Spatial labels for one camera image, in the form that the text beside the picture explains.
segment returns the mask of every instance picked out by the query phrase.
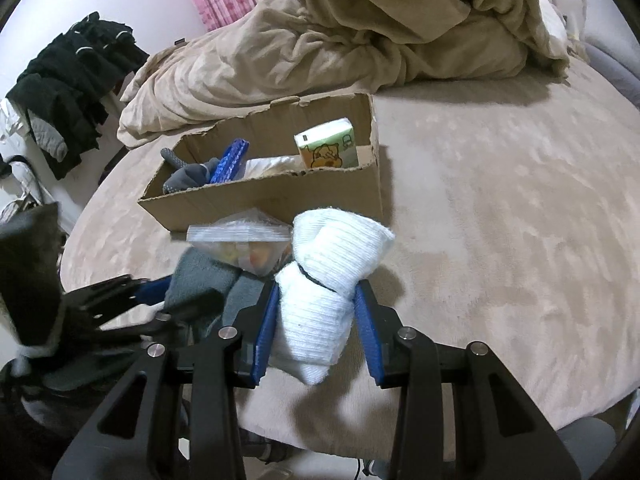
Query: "gray glove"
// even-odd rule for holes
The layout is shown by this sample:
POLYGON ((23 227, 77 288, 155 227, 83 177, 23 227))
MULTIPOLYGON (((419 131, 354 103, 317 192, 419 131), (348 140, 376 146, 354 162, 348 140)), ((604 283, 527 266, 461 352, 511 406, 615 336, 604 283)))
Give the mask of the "gray glove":
POLYGON ((187 164, 178 158, 174 151, 169 148, 160 150, 160 155, 176 170, 175 173, 162 184, 162 192, 164 194, 184 191, 192 187, 201 187, 208 184, 220 163, 219 159, 213 157, 205 164, 187 164))

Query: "cardboard box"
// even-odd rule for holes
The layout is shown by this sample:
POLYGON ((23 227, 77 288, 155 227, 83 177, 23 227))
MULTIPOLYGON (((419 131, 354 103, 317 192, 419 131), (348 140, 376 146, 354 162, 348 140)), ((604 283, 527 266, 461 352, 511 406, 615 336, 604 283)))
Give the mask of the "cardboard box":
POLYGON ((252 207, 288 223, 298 213, 319 207, 337 207, 382 221, 378 132, 367 94, 279 99, 266 110, 220 121, 204 133, 185 135, 174 151, 187 162, 206 162, 222 156, 241 137, 250 143, 246 158, 296 155, 295 134, 342 117, 353 124, 357 168, 290 171, 164 195, 162 184, 172 169, 158 153, 162 164, 138 203, 170 231, 186 231, 189 225, 212 223, 252 207))

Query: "metal screw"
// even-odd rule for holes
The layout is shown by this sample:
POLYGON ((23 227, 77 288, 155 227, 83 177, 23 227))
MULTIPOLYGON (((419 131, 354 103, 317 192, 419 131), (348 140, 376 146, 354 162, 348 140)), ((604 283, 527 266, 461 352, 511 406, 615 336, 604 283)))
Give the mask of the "metal screw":
POLYGON ((409 339, 414 339, 416 336, 415 328, 411 328, 410 326, 403 326, 400 330, 398 330, 398 337, 400 339, 404 339, 405 341, 409 339))
POLYGON ((218 330, 218 336, 222 339, 233 339, 238 335, 238 330, 234 326, 223 326, 218 330))
POLYGON ((470 348, 476 355, 487 355, 489 353, 489 347, 481 341, 473 341, 470 348))
POLYGON ((160 357, 164 354, 164 345, 160 343, 153 343, 149 348, 146 349, 146 353, 148 353, 151 357, 160 357))

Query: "beige bedsheet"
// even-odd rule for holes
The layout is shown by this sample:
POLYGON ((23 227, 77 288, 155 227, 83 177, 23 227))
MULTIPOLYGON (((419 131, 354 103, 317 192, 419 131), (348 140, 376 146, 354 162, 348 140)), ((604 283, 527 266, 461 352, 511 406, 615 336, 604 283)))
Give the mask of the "beige bedsheet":
POLYGON ((548 29, 538 0, 259 0, 237 22, 152 56, 124 95, 118 138, 139 146, 289 95, 508 77, 529 52, 559 72, 566 50, 548 29))
MULTIPOLYGON (((374 106, 397 234, 370 279, 380 302, 437 342, 487 341, 556 428, 638 386, 638 110, 575 59, 564 82, 527 68, 387 89, 374 106)), ((66 244, 65 288, 172 272, 185 244, 136 199, 176 140, 133 150, 100 186, 66 244)), ((239 420, 297 446, 384 457, 397 400, 352 337, 319 386, 270 368, 238 395, 239 420)))

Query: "rolled white knit glove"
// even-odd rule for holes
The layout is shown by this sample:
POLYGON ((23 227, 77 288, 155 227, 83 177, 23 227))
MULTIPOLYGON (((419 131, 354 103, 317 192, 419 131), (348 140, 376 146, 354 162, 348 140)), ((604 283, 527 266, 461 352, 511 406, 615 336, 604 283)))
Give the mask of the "rolled white knit glove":
POLYGON ((393 240, 378 222, 338 209, 296 216, 295 261, 275 278, 280 309, 271 366, 305 384, 324 380, 351 331, 355 286, 376 269, 393 240))

